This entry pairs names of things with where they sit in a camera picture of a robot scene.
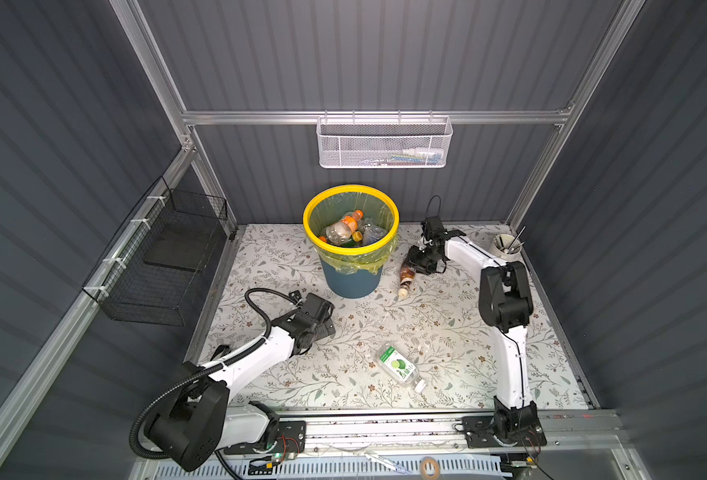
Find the brown tea bottle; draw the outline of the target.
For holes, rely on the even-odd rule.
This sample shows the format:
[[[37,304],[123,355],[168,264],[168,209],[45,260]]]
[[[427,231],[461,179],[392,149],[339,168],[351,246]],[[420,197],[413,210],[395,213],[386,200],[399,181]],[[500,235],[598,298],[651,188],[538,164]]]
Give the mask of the brown tea bottle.
[[[413,266],[409,264],[401,265],[401,270],[399,270],[399,292],[397,292],[399,299],[405,299],[409,296],[415,276],[417,276],[417,272]]]

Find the blue label water bottle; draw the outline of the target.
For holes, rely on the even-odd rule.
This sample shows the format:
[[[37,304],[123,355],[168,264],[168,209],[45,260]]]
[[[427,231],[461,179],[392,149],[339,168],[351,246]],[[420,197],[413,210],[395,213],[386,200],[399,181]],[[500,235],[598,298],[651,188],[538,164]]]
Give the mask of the blue label water bottle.
[[[361,226],[361,233],[363,234],[363,240],[361,240],[361,243],[363,246],[369,246],[385,238],[385,235],[387,235],[387,230],[379,227],[377,224],[365,223]]]

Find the orange label small bottle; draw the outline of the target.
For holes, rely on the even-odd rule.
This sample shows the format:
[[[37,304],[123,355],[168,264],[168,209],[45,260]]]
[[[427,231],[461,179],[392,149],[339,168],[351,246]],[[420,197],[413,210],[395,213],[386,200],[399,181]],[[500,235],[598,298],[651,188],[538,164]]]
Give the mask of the orange label small bottle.
[[[323,236],[329,244],[341,246],[351,240],[351,237],[359,230],[359,221],[363,220],[361,210],[353,210],[345,213],[337,222],[325,228]]]

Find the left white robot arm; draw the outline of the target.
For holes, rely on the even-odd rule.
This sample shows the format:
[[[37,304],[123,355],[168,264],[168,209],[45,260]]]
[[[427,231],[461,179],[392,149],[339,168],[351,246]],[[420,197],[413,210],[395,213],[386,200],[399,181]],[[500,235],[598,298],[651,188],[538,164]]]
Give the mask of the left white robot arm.
[[[263,334],[233,352],[203,364],[185,362],[185,376],[152,400],[131,424],[130,450],[146,460],[173,460],[187,472],[215,456],[223,469],[225,450],[248,445],[269,452],[279,436],[279,416],[260,402],[232,407],[231,397],[264,372],[309,352],[314,342],[335,334],[334,305],[295,290],[246,290],[244,301],[264,322]]]

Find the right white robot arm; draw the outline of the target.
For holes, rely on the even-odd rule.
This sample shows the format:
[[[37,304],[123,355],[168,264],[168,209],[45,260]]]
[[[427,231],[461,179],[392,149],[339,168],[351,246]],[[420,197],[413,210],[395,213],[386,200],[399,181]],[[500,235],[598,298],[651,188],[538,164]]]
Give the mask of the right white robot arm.
[[[448,230],[437,216],[421,221],[421,245],[407,252],[405,267],[431,275],[439,264],[457,262],[479,288],[481,320],[493,328],[497,392],[489,432],[502,446],[547,444],[539,408],[529,388],[527,329],[535,310],[525,264],[484,250],[461,230]]]

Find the teal bin yellow rim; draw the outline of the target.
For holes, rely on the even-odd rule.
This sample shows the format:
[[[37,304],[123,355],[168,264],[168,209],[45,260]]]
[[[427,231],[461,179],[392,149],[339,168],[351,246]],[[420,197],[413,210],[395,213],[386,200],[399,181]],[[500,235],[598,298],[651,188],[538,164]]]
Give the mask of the teal bin yellow rim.
[[[345,213],[363,212],[359,230],[341,246],[329,244],[323,236],[327,226]],[[387,230],[381,241],[363,246],[361,226],[377,224]],[[375,291],[385,264],[397,249],[401,216],[387,194],[369,186],[347,184],[329,188],[313,197],[305,207],[302,224],[314,247],[331,291],[343,298],[363,298]]]

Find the white cup with tools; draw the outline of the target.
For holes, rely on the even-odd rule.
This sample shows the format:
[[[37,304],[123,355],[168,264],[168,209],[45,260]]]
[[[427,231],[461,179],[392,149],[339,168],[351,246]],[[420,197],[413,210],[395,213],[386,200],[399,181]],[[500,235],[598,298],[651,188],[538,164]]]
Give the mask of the white cup with tools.
[[[523,240],[521,234],[499,233],[493,238],[493,252],[498,258],[505,261],[521,260]]]

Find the floral table mat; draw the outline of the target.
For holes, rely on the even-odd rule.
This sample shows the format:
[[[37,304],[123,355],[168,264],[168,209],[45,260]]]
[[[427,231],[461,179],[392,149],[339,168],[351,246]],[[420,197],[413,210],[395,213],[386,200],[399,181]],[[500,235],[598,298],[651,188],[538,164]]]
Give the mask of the floral table mat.
[[[493,328],[477,311],[477,284],[456,263],[441,275],[419,276],[399,299],[399,267],[421,237],[403,224],[397,250],[377,289],[344,299],[328,288],[320,260],[299,224],[249,224],[237,238],[232,266],[215,292],[215,310],[195,362],[221,345],[239,348],[263,330],[244,301],[246,290],[270,288],[317,294],[335,307],[335,336],[271,368],[234,398],[279,410],[489,409],[497,390]],[[417,364],[423,393],[399,385],[377,364],[377,350],[391,344]]]

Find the lime label clear bottle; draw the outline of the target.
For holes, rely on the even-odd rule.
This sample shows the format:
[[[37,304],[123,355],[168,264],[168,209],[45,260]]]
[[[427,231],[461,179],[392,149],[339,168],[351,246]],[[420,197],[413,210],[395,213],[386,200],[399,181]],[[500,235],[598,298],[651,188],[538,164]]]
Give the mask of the lime label clear bottle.
[[[395,346],[385,344],[377,350],[377,364],[399,385],[409,387],[418,394],[425,391],[427,382],[421,377],[417,364],[403,355]]]

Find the white tube in basket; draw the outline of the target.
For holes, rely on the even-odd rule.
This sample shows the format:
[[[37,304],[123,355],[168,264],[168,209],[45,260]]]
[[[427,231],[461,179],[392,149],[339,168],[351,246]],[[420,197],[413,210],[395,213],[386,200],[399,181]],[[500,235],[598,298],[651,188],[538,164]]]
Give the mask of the white tube in basket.
[[[445,159],[445,150],[441,148],[417,147],[401,150],[395,157],[405,158],[412,162],[424,164],[439,164]]]

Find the tape roll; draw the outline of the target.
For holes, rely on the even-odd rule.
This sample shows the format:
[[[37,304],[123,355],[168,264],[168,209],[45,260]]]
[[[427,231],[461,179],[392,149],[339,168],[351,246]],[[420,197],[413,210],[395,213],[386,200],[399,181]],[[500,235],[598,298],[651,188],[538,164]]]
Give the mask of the tape roll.
[[[419,462],[419,474],[421,474],[422,480],[439,480],[441,466],[435,458],[425,457]]]

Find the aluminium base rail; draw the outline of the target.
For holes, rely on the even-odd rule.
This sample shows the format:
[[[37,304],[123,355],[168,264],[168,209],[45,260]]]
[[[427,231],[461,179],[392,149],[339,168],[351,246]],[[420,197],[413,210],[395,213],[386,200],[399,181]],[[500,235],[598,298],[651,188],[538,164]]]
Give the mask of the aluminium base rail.
[[[177,462],[199,462],[216,450],[238,454],[296,448],[301,452],[338,449],[470,449],[519,452],[525,449],[617,448],[631,441],[611,410],[547,410],[541,421],[507,438],[493,431],[488,411],[277,411],[231,407],[223,415],[175,415],[151,422],[145,434]]]

